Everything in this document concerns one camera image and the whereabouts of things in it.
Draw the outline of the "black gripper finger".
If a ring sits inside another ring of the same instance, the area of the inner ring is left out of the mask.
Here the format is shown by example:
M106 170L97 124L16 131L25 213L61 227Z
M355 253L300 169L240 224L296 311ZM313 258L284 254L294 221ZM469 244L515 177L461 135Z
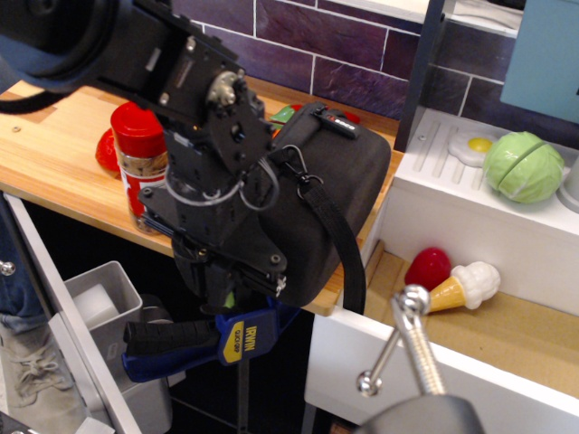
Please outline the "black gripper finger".
M207 312L229 312L223 303L230 292L235 295L236 277L231 267L223 264L213 264L205 271Z
M207 298L205 264L207 252L189 245L184 239L172 240L173 256L186 286L199 298Z

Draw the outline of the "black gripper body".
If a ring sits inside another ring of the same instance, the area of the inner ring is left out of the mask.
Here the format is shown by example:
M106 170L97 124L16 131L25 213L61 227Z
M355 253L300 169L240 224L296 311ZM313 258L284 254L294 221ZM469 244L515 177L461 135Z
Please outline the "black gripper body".
M174 196L169 187L143 189L146 223L173 239L204 249L213 264L231 267L235 289L278 297L286 287L287 259L262 229L258 214L245 206L238 194L211 206L194 206Z

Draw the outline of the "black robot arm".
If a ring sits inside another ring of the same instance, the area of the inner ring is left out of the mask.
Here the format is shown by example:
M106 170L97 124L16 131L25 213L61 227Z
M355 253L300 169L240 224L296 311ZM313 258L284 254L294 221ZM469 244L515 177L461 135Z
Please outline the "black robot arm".
M280 294L287 261L258 220L280 192L271 125L217 38L167 1L4 1L1 56L40 89L4 112L43 109L84 86L154 112L166 182L139 198L147 224L172 238L187 285L215 307Z

